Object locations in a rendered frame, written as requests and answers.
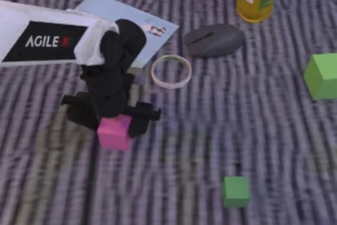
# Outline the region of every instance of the gray table surface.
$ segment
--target gray table surface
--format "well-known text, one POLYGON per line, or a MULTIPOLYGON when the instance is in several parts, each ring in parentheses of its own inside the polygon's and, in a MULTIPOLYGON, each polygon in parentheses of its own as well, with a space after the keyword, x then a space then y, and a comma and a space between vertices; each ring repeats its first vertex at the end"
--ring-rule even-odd
MULTIPOLYGON (((337 102, 313 102, 302 78, 311 54, 337 52, 337 0, 277 0, 258 24, 238 18, 235 0, 119 1, 180 25, 158 56, 186 57, 192 80, 167 91, 144 70, 132 103, 151 101, 163 117, 123 153, 66 120, 62 95, 85 89, 78 66, 0 69, 0 224, 337 224, 337 102), (221 22, 244 32, 244 46, 191 59, 183 35, 221 22), (249 177, 248 208, 222 207, 229 175, 249 177)), ((167 63, 158 75, 184 71, 167 63)))

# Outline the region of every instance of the black mouse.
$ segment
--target black mouse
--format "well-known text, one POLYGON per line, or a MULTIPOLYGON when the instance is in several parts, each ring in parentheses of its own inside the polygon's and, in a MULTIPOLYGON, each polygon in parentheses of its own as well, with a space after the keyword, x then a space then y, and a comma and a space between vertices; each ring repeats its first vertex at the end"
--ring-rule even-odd
POLYGON ((185 35, 184 43, 191 56, 217 57, 233 53, 242 46, 243 33, 229 24, 203 26, 185 35))

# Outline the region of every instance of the pink block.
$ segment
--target pink block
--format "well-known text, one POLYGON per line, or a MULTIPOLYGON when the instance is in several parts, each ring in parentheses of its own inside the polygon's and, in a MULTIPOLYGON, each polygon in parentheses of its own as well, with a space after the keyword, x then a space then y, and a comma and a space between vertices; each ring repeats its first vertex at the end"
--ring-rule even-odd
POLYGON ((101 146, 110 149, 127 150, 131 141, 128 134, 130 123, 131 117, 126 115, 119 115, 115 118, 102 118, 97 130, 101 146))

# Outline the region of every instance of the green block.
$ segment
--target green block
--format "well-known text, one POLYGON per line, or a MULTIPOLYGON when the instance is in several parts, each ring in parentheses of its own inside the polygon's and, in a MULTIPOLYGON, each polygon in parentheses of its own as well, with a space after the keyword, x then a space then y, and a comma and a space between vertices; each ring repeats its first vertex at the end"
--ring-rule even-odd
POLYGON ((247 177, 225 177, 222 184, 223 204, 226 208, 245 208, 250 199, 247 177))
POLYGON ((304 80, 313 100, 337 98, 337 54, 313 55, 304 80))

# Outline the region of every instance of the light blue cloth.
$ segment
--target light blue cloth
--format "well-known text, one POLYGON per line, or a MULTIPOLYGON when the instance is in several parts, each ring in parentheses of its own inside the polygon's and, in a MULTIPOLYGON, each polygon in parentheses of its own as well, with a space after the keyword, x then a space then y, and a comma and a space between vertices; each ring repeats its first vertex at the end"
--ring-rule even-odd
POLYGON ((171 22, 116 0, 84 0, 79 4, 76 10, 90 13, 111 21, 120 18, 129 19, 140 25, 140 27, 144 27, 143 25, 153 25, 158 28, 165 28, 165 33, 161 37, 154 36, 148 32, 145 33, 147 42, 131 66, 135 68, 143 68, 179 27, 171 22))

